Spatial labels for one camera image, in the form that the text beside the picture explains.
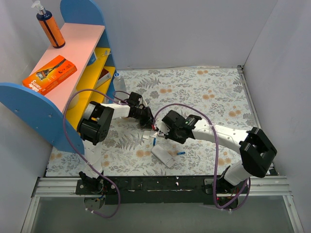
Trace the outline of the white slim remote control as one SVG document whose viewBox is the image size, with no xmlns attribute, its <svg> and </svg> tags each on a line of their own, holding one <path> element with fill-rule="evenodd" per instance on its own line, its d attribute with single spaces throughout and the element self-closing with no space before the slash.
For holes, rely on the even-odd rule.
<svg viewBox="0 0 311 233">
<path fill-rule="evenodd" d="M 160 137 L 165 137 L 169 133 L 169 129 L 167 127 L 164 128 L 155 127 L 155 131 L 157 131 L 157 135 Z"/>
</svg>

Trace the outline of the white battery cover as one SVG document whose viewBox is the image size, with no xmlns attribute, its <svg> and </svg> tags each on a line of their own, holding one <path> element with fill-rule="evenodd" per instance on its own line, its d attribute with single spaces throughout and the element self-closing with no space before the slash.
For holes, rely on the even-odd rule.
<svg viewBox="0 0 311 233">
<path fill-rule="evenodd" d="M 150 138 L 150 131 L 144 131 L 142 138 L 143 139 L 149 139 Z"/>
</svg>

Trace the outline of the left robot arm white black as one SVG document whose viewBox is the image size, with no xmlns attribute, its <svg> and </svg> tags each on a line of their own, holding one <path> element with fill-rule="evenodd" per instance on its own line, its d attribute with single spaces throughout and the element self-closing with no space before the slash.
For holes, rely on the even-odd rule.
<svg viewBox="0 0 311 233">
<path fill-rule="evenodd" d="M 103 181 L 99 178 L 103 169 L 98 144 L 106 139 L 113 119 L 128 117 L 138 120 L 143 129 L 152 127 L 154 116 L 151 109 L 142 95 L 136 92 L 131 92 L 129 97 L 120 103 L 104 104 L 91 101 L 78 123 L 77 132 L 83 141 L 84 158 L 87 160 L 86 168 L 79 172 L 79 176 L 83 186 L 92 194 L 104 191 Z"/>
</svg>

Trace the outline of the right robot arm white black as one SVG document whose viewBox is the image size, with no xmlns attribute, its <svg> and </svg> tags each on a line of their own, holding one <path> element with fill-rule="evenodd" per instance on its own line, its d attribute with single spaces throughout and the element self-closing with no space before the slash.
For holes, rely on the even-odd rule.
<svg viewBox="0 0 311 233">
<path fill-rule="evenodd" d="M 251 130 L 236 130 L 220 125 L 210 125 L 206 119 L 196 115 L 184 118 L 170 110 L 155 126 L 164 133 L 166 139 L 180 144 L 188 138 L 204 140 L 226 147 L 241 156 L 241 160 L 227 167 L 217 179 L 216 188 L 226 193 L 251 176 L 266 176 L 277 150 L 264 131 L 253 127 Z"/>
</svg>

